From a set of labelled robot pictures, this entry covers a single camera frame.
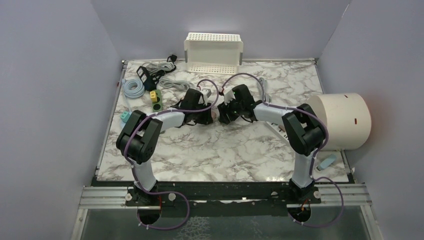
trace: black plug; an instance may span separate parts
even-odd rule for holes
[[[171,56],[169,56],[169,57],[168,57],[168,60],[169,60],[169,59],[171,60],[171,62],[173,62],[173,63],[174,63],[174,62],[177,60],[177,56],[176,56],[176,55],[174,55],[174,54],[172,54]]]

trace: lavender wall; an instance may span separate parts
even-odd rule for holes
[[[0,238],[69,239],[121,58],[88,0],[3,0],[0,33]]]
[[[424,1],[352,0],[318,61],[327,93],[356,92],[369,140],[347,153],[384,239],[423,239]]]
[[[317,58],[350,0],[91,0],[122,58],[184,57],[188,32],[240,34],[244,58]]]

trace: beige cylindrical container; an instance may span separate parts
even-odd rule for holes
[[[353,150],[368,139],[371,116],[359,94],[313,95],[306,103],[328,129],[328,143],[324,150]]]

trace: white marble table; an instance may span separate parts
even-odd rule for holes
[[[142,61],[129,61],[126,79],[138,78],[137,68]],[[280,105],[298,106],[311,95],[322,94],[322,89],[312,62],[243,62],[240,72],[263,77],[268,81],[267,92],[272,102]],[[177,62],[177,70],[167,74],[174,80],[197,83],[211,79],[218,86],[229,75],[190,73],[185,63]],[[230,89],[246,84],[255,100],[259,99],[256,81],[248,76],[238,76],[227,85]],[[216,90],[210,83],[204,87],[212,89],[212,101]],[[163,108],[166,109],[183,97],[185,92],[174,88],[163,89]],[[114,111],[104,154],[98,170],[98,181],[134,180],[130,165],[126,162],[115,142],[121,132],[120,115],[128,111],[123,92],[120,91]],[[152,104],[148,93],[141,98],[129,99],[132,109],[149,113]],[[322,152],[318,159],[328,156]],[[323,171],[314,172],[314,177],[326,176],[337,182],[347,182],[345,165],[341,155],[337,161]],[[152,156],[153,173],[159,181],[194,182],[267,182],[288,181],[294,169],[294,151],[287,142],[281,141],[264,122],[248,123],[238,119],[229,125],[215,121],[210,125],[171,128],[161,134]]]

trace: small teal object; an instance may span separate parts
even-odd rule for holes
[[[334,161],[337,159],[336,155],[331,154],[330,156],[328,156],[324,161],[322,161],[317,167],[316,169],[318,169],[318,171],[322,171],[326,168],[328,168],[332,163],[334,163]]]
[[[131,112],[130,111],[124,111],[120,115],[120,119],[122,120],[122,122],[127,123],[128,119],[130,119],[130,116],[131,116]]]

